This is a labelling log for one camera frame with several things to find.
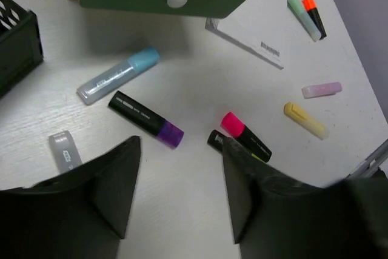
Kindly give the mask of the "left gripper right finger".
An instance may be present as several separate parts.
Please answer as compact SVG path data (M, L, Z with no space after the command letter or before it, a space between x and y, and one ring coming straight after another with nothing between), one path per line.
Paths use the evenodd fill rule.
M222 161L234 242L243 241L266 193L293 197L319 187L303 183L260 161L233 138L225 138Z

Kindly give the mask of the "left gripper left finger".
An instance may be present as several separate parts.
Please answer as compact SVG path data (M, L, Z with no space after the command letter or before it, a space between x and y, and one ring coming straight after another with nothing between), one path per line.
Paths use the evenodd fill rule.
M98 227L126 236L141 160L141 139L132 136L107 153L27 189L24 234L30 238L81 234Z

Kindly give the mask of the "black yellow highlighter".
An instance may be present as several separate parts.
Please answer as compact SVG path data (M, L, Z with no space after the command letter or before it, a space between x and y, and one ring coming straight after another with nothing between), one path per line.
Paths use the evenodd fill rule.
M208 137L207 144L221 153L226 138L227 136L221 132L213 130ZM248 127L243 130L240 136L232 137L232 140L262 162L267 163L272 157L272 151Z

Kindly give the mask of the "black pink highlighter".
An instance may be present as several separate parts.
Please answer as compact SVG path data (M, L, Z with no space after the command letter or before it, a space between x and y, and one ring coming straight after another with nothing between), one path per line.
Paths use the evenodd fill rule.
M260 160L269 162L272 151L234 113L225 115L221 127Z

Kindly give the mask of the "black purple highlighter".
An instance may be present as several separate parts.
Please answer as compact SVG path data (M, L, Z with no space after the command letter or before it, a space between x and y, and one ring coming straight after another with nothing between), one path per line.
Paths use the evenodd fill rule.
M117 91L109 107L171 148L177 148L184 132L133 98Z

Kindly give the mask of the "green pastel highlighter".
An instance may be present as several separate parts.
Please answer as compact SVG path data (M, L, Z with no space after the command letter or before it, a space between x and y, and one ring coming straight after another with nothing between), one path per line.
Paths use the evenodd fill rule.
M315 41L321 38L321 32L305 10L300 0L287 0L287 6L306 29L310 37Z

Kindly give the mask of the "black orange highlighter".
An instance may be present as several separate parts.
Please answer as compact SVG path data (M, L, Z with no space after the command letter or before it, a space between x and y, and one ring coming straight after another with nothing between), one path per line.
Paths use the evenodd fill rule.
M320 39L324 39L327 36L327 34L324 28L323 22L321 20L318 8L316 6L315 0L302 0L302 3L306 12L309 14L312 21L315 23L315 25L317 26L318 30L321 33Z

